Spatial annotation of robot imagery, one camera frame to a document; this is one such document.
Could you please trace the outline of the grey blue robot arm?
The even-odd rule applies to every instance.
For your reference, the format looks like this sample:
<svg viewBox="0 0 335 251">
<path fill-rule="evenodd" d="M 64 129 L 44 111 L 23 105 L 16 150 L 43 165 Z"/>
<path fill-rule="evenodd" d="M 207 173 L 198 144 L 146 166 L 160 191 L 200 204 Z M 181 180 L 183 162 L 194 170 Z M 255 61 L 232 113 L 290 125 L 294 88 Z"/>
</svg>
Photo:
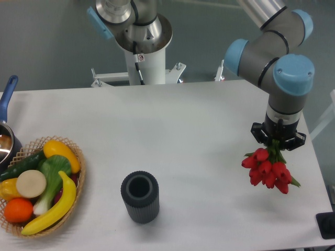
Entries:
<svg viewBox="0 0 335 251">
<path fill-rule="evenodd" d="M 311 35 L 311 16 L 289 10 L 283 1 L 239 1 L 261 35 L 254 41 L 238 39 L 226 51 L 226 68 L 269 95 L 263 123 L 253 123 L 258 143 L 292 151 L 305 144 L 297 125 L 312 89 L 315 67 L 292 50 Z"/>
</svg>

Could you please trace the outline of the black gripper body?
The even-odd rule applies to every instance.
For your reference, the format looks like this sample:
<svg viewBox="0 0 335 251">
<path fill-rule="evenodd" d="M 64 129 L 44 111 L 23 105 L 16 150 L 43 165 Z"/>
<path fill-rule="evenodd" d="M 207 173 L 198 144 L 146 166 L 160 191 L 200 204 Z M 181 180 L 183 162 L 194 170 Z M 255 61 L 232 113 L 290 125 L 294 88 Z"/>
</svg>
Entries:
<svg viewBox="0 0 335 251">
<path fill-rule="evenodd" d="M 299 120 L 290 121 L 282 117 L 276 118 L 268 112 L 265 115 L 265 133 L 273 139 L 291 139 L 297 132 Z"/>
</svg>

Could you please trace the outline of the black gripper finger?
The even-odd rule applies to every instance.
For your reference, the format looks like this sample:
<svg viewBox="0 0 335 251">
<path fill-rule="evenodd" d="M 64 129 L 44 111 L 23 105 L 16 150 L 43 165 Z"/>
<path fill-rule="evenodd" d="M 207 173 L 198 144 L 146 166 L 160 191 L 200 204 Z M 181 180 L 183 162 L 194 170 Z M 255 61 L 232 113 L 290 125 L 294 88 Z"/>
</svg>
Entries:
<svg viewBox="0 0 335 251">
<path fill-rule="evenodd" d="M 282 145 L 283 150 L 293 151 L 305 144 L 306 134 L 295 132 L 293 137 L 284 141 Z"/>
<path fill-rule="evenodd" d="M 272 136 L 265 128 L 264 123 L 254 122 L 251 127 L 251 133 L 258 143 L 272 145 Z"/>
</svg>

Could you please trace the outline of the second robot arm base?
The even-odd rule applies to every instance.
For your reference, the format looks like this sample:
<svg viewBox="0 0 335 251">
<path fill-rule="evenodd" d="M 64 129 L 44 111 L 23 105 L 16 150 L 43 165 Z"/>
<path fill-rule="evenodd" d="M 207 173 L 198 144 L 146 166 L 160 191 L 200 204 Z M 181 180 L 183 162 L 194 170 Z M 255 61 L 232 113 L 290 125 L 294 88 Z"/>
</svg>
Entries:
<svg viewBox="0 0 335 251">
<path fill-rule="evenodd" d="M 86 11 L 95 30 L 106 40 L 133 54 L 149 54 L 167 47 L 173 31 L 158 13 L 158 1 L 96 1 Z"/>
</svg>

